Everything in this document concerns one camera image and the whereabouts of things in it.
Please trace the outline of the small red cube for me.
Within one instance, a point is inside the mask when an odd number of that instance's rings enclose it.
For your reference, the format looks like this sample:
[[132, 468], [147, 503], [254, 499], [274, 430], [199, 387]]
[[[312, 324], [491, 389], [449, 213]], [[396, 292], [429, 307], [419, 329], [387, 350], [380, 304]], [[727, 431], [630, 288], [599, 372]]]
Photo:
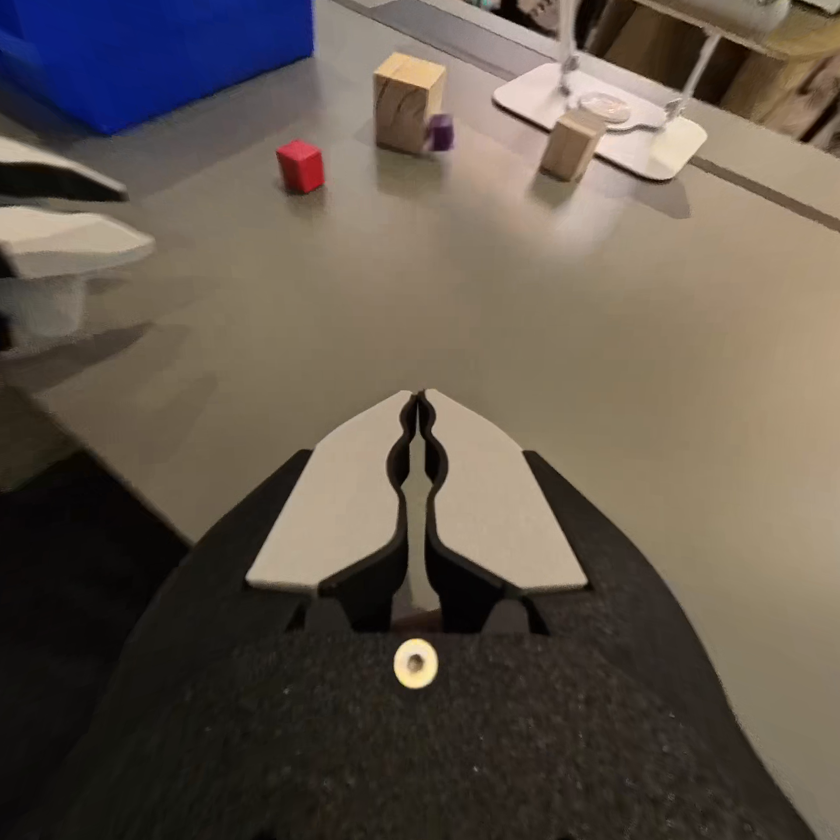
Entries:
[[276, 149], [276, 160], [282, 184], [289, 194], [309, 194], [326, 182], [322, 152], [316, 145], [292, 140]]

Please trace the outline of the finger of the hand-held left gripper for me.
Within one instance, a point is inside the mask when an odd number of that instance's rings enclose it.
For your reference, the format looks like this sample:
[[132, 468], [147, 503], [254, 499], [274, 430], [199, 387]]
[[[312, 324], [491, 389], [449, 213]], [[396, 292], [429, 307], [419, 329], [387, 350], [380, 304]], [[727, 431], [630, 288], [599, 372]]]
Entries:
[[91, 277], [149, 257], [154, 238], [96, 213], [1, 210], [2, 320], [14, 339], [70, 339], [86, 319]]
[[128, 190], [82, 164], [39, 147], [1, 137], [1, 196], [57, 198], [78, 203], [126, 203]]

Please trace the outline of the blue plastic bin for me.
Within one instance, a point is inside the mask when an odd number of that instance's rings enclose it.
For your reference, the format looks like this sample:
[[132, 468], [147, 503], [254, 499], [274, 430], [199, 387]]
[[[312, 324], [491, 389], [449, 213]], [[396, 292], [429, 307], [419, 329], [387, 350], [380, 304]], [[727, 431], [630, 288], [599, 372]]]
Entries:
[[111, 135], [312, 54], [310, 1], [2, 1], [2, 79]]

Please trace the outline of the large ring-grained wooden cube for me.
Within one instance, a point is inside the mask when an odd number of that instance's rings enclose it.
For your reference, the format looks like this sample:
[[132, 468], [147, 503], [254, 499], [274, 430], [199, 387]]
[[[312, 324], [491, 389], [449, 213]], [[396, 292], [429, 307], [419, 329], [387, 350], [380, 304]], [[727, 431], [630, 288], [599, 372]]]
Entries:
[[410, 155], [424, 152], [427, 123], [441, 112], [447, 70], [433, 61], [394, 52], [373, 75], [374, 141]]

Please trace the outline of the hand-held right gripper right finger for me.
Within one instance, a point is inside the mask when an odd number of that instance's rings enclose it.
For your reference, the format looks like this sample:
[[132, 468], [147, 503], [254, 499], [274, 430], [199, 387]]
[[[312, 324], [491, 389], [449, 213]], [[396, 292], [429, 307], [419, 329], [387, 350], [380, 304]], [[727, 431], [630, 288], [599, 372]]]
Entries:
[[477, 634], [503, 601], [529, 628], [535, 596], [585, 591], [589, 580], [525, 450], [498, 425], [434, 388], [417, 397], [425, 443], [424, 558], [444, 631]]

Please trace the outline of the smaller straight-grained wooden cube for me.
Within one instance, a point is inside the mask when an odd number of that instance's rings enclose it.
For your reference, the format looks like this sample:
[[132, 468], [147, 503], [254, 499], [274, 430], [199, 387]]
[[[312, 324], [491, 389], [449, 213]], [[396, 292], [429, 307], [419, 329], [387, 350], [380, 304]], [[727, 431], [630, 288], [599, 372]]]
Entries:
[[575, 108], [555, 123], [539, 164], [539, 172], [561, 182], [578, 182], [606, 132], [606, 122]]

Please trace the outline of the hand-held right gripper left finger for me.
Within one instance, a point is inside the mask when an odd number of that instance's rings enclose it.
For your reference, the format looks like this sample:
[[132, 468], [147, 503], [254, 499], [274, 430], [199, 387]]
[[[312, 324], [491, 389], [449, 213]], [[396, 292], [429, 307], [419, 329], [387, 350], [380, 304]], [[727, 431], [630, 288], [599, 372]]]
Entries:
[[398, 391], [316, 444], [245, 574], [250, 589], [336, 601], [357, 632], [391, 628], [416, 414], [416, 395]]

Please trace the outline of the white document stand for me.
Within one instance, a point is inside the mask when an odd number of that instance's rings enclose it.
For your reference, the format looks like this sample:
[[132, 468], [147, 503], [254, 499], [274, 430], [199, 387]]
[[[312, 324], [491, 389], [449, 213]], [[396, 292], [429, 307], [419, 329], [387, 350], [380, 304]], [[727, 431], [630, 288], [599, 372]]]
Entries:
[[705, 33], [687, 82], [666, 100], [646, 98], [638, 82], [621, 80], [620, 70], [578, 50], [575, 21], [581, 2], [555, 2], [558, 14], [555, 60], [544, 63], [495, 90], [501, 110], [550, 135], [567, 111], [583, 109], [603, 119], [605, 134], [595, 156], [648, 182], [669, 182], [707, 140], [707, 131], [684, 117], [697, 85], [721, 41]]

